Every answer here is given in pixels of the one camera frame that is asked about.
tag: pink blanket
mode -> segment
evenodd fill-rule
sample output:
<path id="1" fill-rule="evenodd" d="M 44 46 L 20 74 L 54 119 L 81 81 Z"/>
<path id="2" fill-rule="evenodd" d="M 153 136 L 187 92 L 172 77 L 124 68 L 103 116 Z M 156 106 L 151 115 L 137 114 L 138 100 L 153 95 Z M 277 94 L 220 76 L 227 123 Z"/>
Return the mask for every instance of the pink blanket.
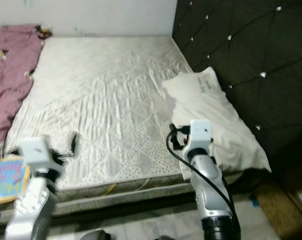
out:
<path id="1" fill-rule="evenodd" d="M 32 88 L 42 35 L 35 25 L 0 26 L 0 157 L 13 119 Z"/>

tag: colorful book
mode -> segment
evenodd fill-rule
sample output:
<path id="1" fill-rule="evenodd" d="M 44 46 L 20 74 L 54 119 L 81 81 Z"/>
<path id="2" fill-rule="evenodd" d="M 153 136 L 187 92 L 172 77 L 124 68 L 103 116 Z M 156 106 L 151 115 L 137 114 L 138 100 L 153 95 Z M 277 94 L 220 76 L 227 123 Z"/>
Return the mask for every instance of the colorful book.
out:
<path id="1" fill-rule="evenodd" d="M 0 204 L 13 201 L 26 189 L 30 169 L 20 158 L 0 160 Z"/>

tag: mattress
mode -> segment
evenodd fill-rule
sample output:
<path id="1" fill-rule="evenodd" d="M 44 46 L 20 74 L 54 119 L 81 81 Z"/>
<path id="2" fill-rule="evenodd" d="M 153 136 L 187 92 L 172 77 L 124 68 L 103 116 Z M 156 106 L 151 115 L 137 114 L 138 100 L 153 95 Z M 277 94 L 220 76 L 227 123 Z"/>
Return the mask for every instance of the mattress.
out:
<path id="1" fill-rule="evenodd" d="M 166 149 L 170 118 L 158 92 L 191 71 L 170 37 L 50 38 L 6 149 L 48 135 L 66 152 L 80 134 L 57 182 L 56 215 L 191 191 Z"/>

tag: white pillow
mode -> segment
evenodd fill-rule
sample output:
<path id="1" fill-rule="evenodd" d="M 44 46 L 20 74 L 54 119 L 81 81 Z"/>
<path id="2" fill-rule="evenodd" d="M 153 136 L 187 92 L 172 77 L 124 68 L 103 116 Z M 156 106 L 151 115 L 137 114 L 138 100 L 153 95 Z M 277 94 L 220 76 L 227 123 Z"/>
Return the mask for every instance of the white pillow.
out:
<path id="1" fill-rule="evenodd" d="M 192 119 L 211 121 L 214 143 L 210 155 L 222 171 L 248 167 L 271 171 L 264 150 L 226 98 L 213 68 L 163 81 L 163 96 L 176 126 L 189 125 Z M 180 166 L 184 179 L 190 178 L 190 170 L 182 163 Z"/>

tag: black tufted headboard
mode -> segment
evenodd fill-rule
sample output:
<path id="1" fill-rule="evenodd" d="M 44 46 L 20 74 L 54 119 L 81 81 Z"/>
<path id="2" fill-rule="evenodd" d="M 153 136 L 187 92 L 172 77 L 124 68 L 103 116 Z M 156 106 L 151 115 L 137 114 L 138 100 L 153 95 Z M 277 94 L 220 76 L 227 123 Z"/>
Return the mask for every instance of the black tufted headboard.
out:
<path id="1" fill-rule="evenodd" d="M 302 159 L 302 0 L 178 0 L 173 38 L 214 68 L 273 171 Z"/>

